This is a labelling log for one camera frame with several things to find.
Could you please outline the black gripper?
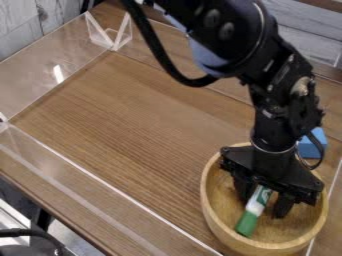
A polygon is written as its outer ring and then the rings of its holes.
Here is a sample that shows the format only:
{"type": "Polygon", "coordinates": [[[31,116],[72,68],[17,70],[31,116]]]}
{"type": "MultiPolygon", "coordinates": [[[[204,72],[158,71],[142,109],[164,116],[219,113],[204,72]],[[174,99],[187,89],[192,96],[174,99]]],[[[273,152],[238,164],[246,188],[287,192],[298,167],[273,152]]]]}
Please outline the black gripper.
{"type": "Polygon", "coordinates": [[[279,193],[273,216],[286,217],[295,203],[317,204],[325,185],[313,172],[301,164],[293,151],[266,153],[254,146],[220,148],[220,168],[234,179],[234,188],[243,204],[254,194],[256,185],[279,193]]]}

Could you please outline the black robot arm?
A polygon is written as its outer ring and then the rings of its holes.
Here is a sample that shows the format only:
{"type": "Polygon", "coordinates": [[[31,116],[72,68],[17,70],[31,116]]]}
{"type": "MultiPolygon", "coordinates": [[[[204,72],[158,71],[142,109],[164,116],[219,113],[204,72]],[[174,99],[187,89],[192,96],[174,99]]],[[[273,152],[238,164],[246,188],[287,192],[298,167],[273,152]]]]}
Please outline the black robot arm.
{"type": "Polygon", "coordinates": [[[273,215],[314,205],[325,188],[299,160],[297,143],[322,125],[313,66],[278,32],[260,0],[155,0],[190,37],[194,59],[216,78],[248,87],[255,123],[248,146],[220,149],[220,168],[246,201],[262,185],[278,192],[273,215]]]}

